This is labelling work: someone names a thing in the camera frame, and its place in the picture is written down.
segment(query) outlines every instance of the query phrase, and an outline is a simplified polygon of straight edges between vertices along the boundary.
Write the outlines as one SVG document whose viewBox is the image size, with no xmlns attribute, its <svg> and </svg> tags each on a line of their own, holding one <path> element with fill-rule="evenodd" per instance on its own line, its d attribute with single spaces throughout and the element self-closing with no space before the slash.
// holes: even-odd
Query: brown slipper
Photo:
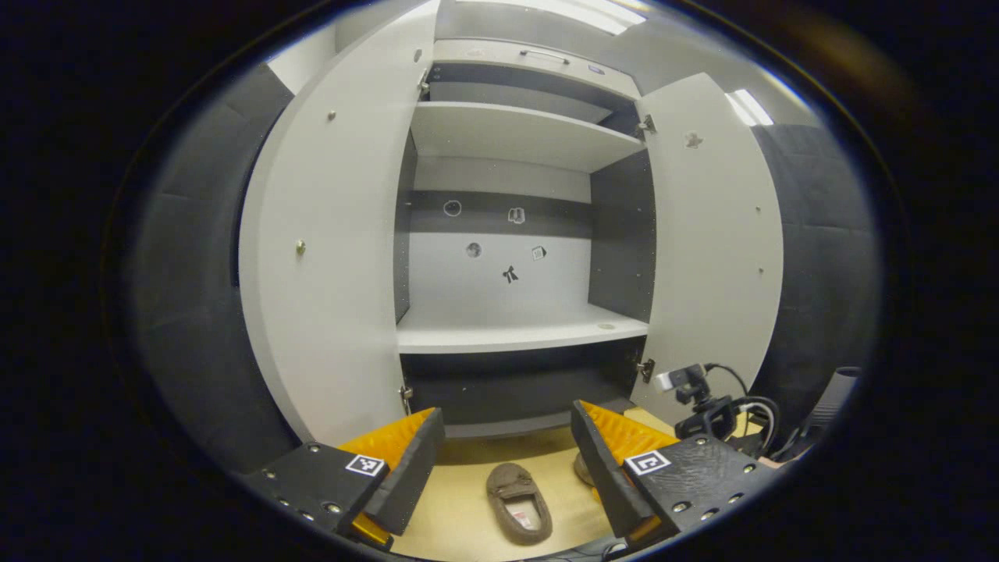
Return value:
<svg viewBox="0 0 999 562">
<path fill-rule="evenodd" d="M 490 507 L 506 537 L 517 544 L 534 544 L 551 535 L 551 515 L 530 473 L 503 463 L 486 480 Z"/>
<path fill-rule="evenodd" d="M 596 484 L 593 484 L 593 477 L 589 475 L 586 463 L 582 462 L 582 453 L 575 454 L 575 461 L 572 462 L 572 468 L 575 469 L 575 475 L 579 477 L 579 480 L 582 480 L 589 486 L 596 486 Z"/>
</svg>

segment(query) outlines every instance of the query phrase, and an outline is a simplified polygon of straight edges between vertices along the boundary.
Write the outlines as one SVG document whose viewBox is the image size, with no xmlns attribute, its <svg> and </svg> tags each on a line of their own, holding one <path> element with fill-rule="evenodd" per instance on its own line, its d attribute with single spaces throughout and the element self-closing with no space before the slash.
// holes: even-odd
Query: drawer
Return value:
<svg viewBox="0 0 999 562">
<path fill-rule="evenodd" d="M 623 72 L 561 51 L 522 43 L 441 39 L 434 43 L 434 60 L 524 68 L 584 82 L 630 100 L 641 97 L 634 80 Z"/>
</svg>

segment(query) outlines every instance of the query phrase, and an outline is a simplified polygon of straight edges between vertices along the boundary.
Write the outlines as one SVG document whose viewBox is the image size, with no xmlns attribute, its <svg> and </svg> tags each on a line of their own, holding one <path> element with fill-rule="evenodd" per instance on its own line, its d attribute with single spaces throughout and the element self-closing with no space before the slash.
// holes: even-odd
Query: gray panel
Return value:
<svg viewBox="0 0 999 562">
<path fill-rule="evenodd" d="M 554 113 L 587 123 L 599 123 L 609 109 L 577 99 L 500 84 L 479 82 L 431 82 L 430 101 L 492 103 Z"/>
<path fill-rule="evenodd" d="M 444 212 L 451 200 L 462 204 L 457 217 Z M 526 220 L 522 224 L 507 220 L 509 210 L 515 207 L 523 209 Z M 589 238 L 592 216 L 589 204 L 563 199 L 482 191 L 415 191 L 412 230 Z"/>
<path fill-rule="evenodd" d="M 864 186 L 835 139 L 802 125 L 752 131 L 780 205 L 784 278 L 751 392 L 780 406 L 779 447 L 837 367 L 864 365 L 877 329 L 882 272 Z"/>
<path fill-rule="evenodd" d="M 233 267 L 250 171 L 291 99 L 262 66 L 193 116 L 144 196 L 123 271 L 135 344 L 167 406 L 241 472 L 298 444 L 257 366 Z"/>
<path fill-rule="evenodd" d="M 655 280 L 655 195 L 648 151 L 590 174 L 589 303 L 648 322 Z"/>
<path fill-rule="evenodd" d="M 463 82 L 514 86 L 572 98 L 611 111 L 633 107 L 631 100 L 623 96 L 578 80 L 497 64 L 435 63 L 434 72 L 430 74 L 428 80 L 432 84 L 434 82 Z"/>
<path fill-rule="evenodd" d="M 396 237 L 393 243 L 393 292 L 396 299 L 396 323 L 410 310 L 410 224 L 413 218 L 413 184 L 417 178 L 417 145 L 413 133 L 406 139 L 403 164 L 399 171 L 396 194 Z"/>
</svg>

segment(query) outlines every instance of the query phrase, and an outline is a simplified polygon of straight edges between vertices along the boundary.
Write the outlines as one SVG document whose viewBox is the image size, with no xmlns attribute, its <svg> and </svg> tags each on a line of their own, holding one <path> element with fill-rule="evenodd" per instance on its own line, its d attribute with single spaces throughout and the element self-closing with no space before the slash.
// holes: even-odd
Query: white shelf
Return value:
<svg viewBox="0 0 999 562">
<path fill-rule="evenodd" d="M 591 304 L 498 310 L 415 303 L 397 333 L 400 353 L 486 353 L 644 336 L 648 324 Z"/>
<path fill-rule="evenodd" d="M 412 130 L 421 157 L 492 158 L 587 174 L 645 148 L 585 121 L 488 103 L 421 102 Z"/>
</svg>

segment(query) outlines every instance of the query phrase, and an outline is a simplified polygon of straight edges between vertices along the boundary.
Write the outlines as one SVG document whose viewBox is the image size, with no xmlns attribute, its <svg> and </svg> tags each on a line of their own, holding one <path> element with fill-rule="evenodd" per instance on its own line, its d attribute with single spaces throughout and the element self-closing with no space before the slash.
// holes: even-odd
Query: black sticker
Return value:
<svg viewBox="0 0 999 562">
<path fill-rule="evenodd" d="M 513 273 L 513 266 L 509 266 L 509 269 L 503 271 L 502 276 L 506 278 L 507 285 L 517 280 L 516 274 Z"/>
<path fill-rule="evenodd" d="M 365 476 L 376 476 L 378 471 L 382 470 L 383 465 L 385 465 L 385 461 L 382 459 L 358 455 L 348 463 L 347 470 L 364 474 Z"/>
</svg>

